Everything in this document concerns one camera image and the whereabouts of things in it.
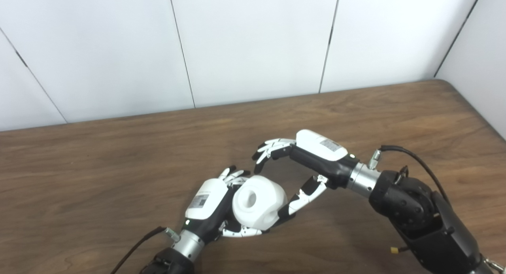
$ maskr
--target white plastic object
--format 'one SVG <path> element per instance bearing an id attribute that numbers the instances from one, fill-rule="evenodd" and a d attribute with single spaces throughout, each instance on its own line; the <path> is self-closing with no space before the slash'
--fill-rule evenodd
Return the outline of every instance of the white plastic object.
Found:
<path id="1" fill-rule="evenodd" d="M 296 142 L 298 147 L 328 161 L 338 161 L 347 155 L 343 146 L 312 130 L 299 130 Z"/>
<path id="2" fill-rule="evenodd" d="M 186 218 L 197 220 L 209 218 L 227 191 L 227 185 L 222 179 L 213 178 L 206 180 L 188 206 L 188 209 L 186 209 Z"/>
<path id="3" fill-rule="evenodd" d="M 263 176 L 254 175 L 235 193 L 232 209 L 239 223 L 265 231 L 279 219 L 278 210 L 287 202 L 281 186 Z"/>

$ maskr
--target white robotic hand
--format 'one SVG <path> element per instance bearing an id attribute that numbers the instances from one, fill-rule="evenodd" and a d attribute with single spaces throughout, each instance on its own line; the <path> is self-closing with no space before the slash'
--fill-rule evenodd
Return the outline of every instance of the white robotic hand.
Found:
<path id="1" fill-rule="evenodd" d="M 241 238 L 263 232 L 241 225 L 232 211 L 232 200 L 237 190 L 248 180 L 249 171 L 226 168 L 217 178 L 202 184 L 186 209 L 183 230 L 196 234 L 205 244 L 221 236 Z"/>
<path id="2" fill-rule="evenodd" d="M 338 161 L 347 155 L 347 150 L 340 144 L 312 130 L 299 130 L 296 134 L 296 140 L 272 139 L 261 144 L 252 157 L 253 160 L 257 161 L 254 173 L 260 173 L 265 162 L 270 158 L 278 159 L 279 157 L 291 155 L 294 147 L 327 161 Z"/>
<path id="3" fill-rule="evenodd" d="M 309 178 L 290 202 L 278 211 L 279 221 L 276 225 L 293 218 L 299 209 L 315 200 L 328 187 L 336 189 L 345 186 L 349 177 L 344 173 L 350 172 L 349 168 L 353 169 L 358 162 L 340 144 L 311 130 L 300 130 L 296 140 L 272 139 L 261 144 L 252 157 L 256 161 L 254 173 L 260 173 L 269 159 L 286 156 L 319 175 Z"/>

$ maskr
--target silver metal joint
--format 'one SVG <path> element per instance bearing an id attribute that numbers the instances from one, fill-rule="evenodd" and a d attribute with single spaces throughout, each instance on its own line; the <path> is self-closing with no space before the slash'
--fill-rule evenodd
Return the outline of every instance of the silver metal joint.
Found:
<path id="1" fill-rule="evenodd" d="M 506 274 L 506 268 L 499 263 L 496 263 L 488 258 L 485 259 L 485 263 L 488 265 L 488 267 L 496 270 L 500 274 Z"/>
<path id="2" fill-rule="evenodd" d="M 363 163 L 359 163 L 353 169 L 346 188 L 369 198 L 381 172 L 376 169 L 369 169 Z"/>
<path id="3" fill-rule="evenodd" d="M 165 229 L 165 234 L 172 238 L 175 243 L 177 243 L 179 240 L 181 240 L 181 236 L 177 234 L 177 232 L 173 231 L 170 227 Z"/>
<path id="4" fill-rule="evenodd" d="M 377 149 L 372 154 L 371 159 L 369 160 L 369 164 L 367 165 L 367 168 L 369 169 L 376 169 L 376 166 L 378 165 L 378 162 L 380 161 L 381 157 L 381 150 Z"/>
<path id="5" fill-rule="evenodd" d="M 202 248 L 206 244 L 194 233 L 183 229 L 181 239 L 172 245 L 172 248 L 195 262 Z"/>

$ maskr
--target white cube with hole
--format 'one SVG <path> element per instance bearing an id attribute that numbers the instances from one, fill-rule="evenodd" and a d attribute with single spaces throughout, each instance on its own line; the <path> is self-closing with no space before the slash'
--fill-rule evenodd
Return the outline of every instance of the white cube with hole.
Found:
<path id="1" fill-rule="evenodd" d="M 280 185 L 254 175 L 235 193 L 232 208 L 242 225 L 265 231 L 279 219 L 278 210 L 286 203 L 286 193 Z"/>

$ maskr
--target hole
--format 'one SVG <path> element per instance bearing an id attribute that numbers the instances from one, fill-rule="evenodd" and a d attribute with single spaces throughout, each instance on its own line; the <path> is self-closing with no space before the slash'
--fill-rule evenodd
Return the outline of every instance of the hole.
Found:
<path id="1" fill-rule="evenodd" d="M 244 206 L 246 209 L 253 207 L 255 202 L 257 201 L 257 195 L 255 192 L 248 190 L 247 194 L 244 194 L 242 196 L 242 206 Z"/>

